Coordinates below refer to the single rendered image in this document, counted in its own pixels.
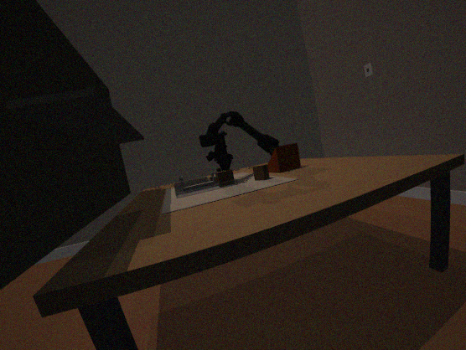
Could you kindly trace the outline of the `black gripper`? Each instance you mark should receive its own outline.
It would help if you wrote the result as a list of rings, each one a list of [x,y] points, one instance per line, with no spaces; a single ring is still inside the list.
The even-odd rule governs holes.
[[[233,159],[233,156],[229,153],[227,153],[226,150],[227,146],[225,144],[220,144],[216,145],[215,149],[218,150],[220,157],[215,157],[215,162],[220,165],[220,168],[222,171],[230,170],[230,164],[231,164],[231,159]]]

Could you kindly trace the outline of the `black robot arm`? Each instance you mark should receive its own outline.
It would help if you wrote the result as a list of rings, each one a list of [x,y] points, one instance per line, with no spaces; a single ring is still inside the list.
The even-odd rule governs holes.
[[[227,117],[230,117],[229,122],[226,122]],[[218,130],[223,126],[223,124],[226,124],[228,126],[239,126],[248,134],[257,139],[257,145],[264,149],[267,153],[270,153],[271,155],[273,154],[275,148],[279,146],[279,140],[267,134],[262,134],[256,129],[254,129],[252,126],[247,124],[244,121],[243,116],[236,111],[222,113],[215,123],[211,123],[208,127],[206,134],[199,135],[200,145],[202,147],[210,147],[214,145],[216,146],[220,144],[225,144],[224,135],[227,135],[227,133],[224,131],[218,132]],[[215,149],[214,152],[209,152],[209,155],[206,156],[209,162],[215,157],[220,157],[220,154],[217,149]]]

